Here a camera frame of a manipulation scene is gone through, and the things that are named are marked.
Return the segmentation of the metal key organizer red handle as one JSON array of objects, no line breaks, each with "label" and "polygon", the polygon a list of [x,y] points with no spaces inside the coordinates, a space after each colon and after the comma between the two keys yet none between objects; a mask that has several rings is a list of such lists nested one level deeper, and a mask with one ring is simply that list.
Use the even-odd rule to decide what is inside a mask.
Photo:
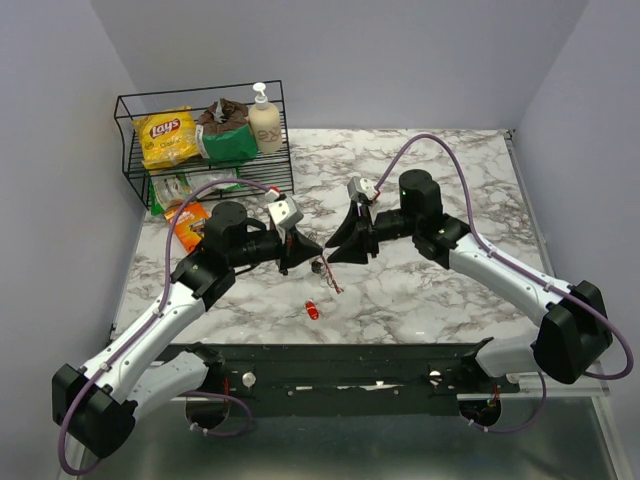
[{"label": "metal key organizer red handle", "polygon": [[336,294],[340,295],[344,289],[338,284],[330,265],[324,254],[320,254],[309,261],[311,271],[318,275],[321,280]]}]

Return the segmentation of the key red tag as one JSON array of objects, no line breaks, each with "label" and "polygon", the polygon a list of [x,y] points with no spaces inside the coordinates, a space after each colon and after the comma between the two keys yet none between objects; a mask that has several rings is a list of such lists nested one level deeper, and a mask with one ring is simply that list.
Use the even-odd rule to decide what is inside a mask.
[{"label": "key red tag", "polygon": [[321,312],[313,300],[307,300],[304,307],[311,320],[317,321],[320,319]]}]

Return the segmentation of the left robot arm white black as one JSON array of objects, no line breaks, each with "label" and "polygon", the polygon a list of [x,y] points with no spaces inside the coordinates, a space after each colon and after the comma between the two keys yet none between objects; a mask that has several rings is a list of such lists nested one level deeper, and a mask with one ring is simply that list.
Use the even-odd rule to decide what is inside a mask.
[{"label": "left robot arm white black", "polygon": [[214,207],[201,240],[175,267],[165,268],[162,293],[110,345],[79,367],[61,366],[52,378],[52,416],[59,426],[58,460],[66,472],[67,440],[104,459],[127,440],[141,417],[195,390],[214,393],[220,368],[186,351],[161,367],[151,365],[187,326],[233,286],[236,270],[273,261],[280,273],[321,254],[297,228],[304,215],[291,198],[267,204],[270,222],[248,217],[233,201]]}]

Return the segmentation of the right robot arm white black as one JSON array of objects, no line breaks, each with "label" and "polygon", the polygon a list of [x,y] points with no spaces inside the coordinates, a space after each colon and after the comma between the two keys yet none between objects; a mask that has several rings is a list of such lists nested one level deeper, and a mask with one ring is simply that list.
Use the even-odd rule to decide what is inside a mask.
[{"label": "right robot arm white black", "polygon": [[611,330],[596,317],[605,308],[595,285],[544,275],[473,235],[469,224],[444,212],[440,187],[428,172],[401,174],[395,210],[379,210],[371,180],[354,177],[347,190],[349,210],[326,243],[329,262],[365,264],[382,242],[408,237],[422,257],[481,283],[536,326],[534,333],[476,345],[459,370],[467,389],[480,392],[497,377],[526,372],[573,384],[611,345]]}]

